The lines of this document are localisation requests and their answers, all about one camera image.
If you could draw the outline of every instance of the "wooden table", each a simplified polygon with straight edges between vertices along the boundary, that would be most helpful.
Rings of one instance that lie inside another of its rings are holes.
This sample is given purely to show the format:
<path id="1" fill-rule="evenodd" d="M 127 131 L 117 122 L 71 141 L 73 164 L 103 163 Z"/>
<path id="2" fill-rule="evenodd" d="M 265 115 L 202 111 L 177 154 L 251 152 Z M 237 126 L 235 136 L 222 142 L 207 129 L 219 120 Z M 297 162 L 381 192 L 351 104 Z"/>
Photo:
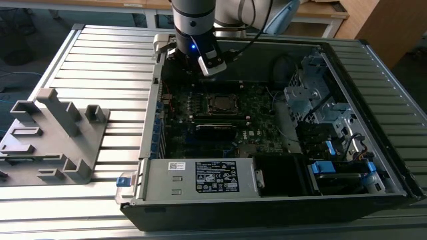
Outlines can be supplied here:
<path id="1" fill-rule="evenodd" d="M 427 31 L 427 1 L 341 0 L 351 14 L 337 34 L 342 39 L 365 39 L 387 67 L 398 64 Z"/>
<path id="2" fill-rule="evenodd" d="M 173 6 L 170 0 L 147 0 L 145 6 L 147 9 L 154 10 L 154 15 L 173 15 Z M 301 5 L 297 17 L 293 19 L 294 23 L 322 24 L 327 25 L 323 33 L 323 38 L 334 38 L 338 33 L 343 21 L 349 19 L 347 12 L 339 12 L 330 3 L 307 2 Z M 149 25 L 149 28 L 157 29 L 158 25 Z"/>
<path id="3" fill-rule="evenodd" d="M 0 0 L 0 7 L 145 14 L 150 29 L 159 28 L 159 15 L 173 15 L 170 0 Z M 349 17 L 330 3 L 309 2 L 299 7 L 293 22 L 327 25 L 323 38 L 334 38 Z"/>

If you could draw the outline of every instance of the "motherboard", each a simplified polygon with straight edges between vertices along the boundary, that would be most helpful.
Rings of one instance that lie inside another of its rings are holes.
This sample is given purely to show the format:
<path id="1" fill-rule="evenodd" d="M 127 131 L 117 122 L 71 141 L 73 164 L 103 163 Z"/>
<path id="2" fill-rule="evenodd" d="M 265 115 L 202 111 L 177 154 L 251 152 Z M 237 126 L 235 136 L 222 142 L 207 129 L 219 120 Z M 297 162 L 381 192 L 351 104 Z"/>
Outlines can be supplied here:
<path id="1" fill-rule="evenodd" d="M 273 108 L 277 98 L 265 85 L 163 85 L 167 158 L 250 158 L 285 152 Z"/>

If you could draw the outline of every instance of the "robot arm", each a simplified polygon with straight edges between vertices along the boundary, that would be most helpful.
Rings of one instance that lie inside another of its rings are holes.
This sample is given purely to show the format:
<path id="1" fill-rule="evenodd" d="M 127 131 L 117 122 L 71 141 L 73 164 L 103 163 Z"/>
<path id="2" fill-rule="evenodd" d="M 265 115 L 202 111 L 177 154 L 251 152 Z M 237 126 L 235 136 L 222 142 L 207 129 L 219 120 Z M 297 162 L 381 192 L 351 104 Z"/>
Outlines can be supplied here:
<path id="1" fill-rule="evenodd" d="M 171 0 L 171 3 L 178 59 L 189 68 L 199 66 L 210 77 L 227 69 L 215 23 L 222 27 L 251 24 L 261 33 L 279 35 L 291 24 L 301 0 Z"/>
<path id="2" fill-rule="evenodd" d="M 217 0 L 173 0 L 178 58 L 199 65 L 205 76 L 227 69 L 215 37 Z"/>

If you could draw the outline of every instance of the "warning label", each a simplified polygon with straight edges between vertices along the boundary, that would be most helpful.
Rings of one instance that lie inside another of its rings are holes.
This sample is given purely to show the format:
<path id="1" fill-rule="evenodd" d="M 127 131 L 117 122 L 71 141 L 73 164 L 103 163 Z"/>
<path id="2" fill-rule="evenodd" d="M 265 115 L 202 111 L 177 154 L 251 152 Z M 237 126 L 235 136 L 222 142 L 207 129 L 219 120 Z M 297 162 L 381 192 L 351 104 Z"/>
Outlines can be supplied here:
<path id="1" fill-rule="evenodd" d="M 201 194 L 239 192 L 238 165 L 235 161 L 195 163 L 195 190 Z"/>

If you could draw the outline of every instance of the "slotted aluminum surface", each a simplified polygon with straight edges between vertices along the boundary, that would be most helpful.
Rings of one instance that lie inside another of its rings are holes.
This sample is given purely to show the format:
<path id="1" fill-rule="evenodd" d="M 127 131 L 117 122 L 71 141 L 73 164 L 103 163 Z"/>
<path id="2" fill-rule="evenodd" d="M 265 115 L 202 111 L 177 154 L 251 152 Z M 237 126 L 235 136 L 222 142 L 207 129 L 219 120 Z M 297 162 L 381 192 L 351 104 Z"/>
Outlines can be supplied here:
<path id="1" fill-rule="evenodd" d="M 293 239 L 303 239 L 307 234 L 329 239 L 349 239 L 350 236 L 358 239 L 385 237 L 386 234 L 426 234 L 422 228 L 427 226 L 427 201 L 408 209 L 382 211 L 343 224 L 202 232 L 141 232 L 115 202 L 115 182 L 123 172 L 138 169 L 157 34 L 159 31 L 107 26 L 86 26 L 85 30 L 71 32 L 30 100 L 39 88 L 51 87 L 58 90 L 59 98 L 73 101 L 79 108 L 98 104 L 113 110 L 94 179 L 89 185 L 0 188 L 0 239 L 218 239 L 274 235 L 295 235 Z M 374 52 L 353 40 L 306 37 L 279 39 L 331 44 L 391 142 L 420 184 L 427 188 L 425 113 L 414 105 Z"/>

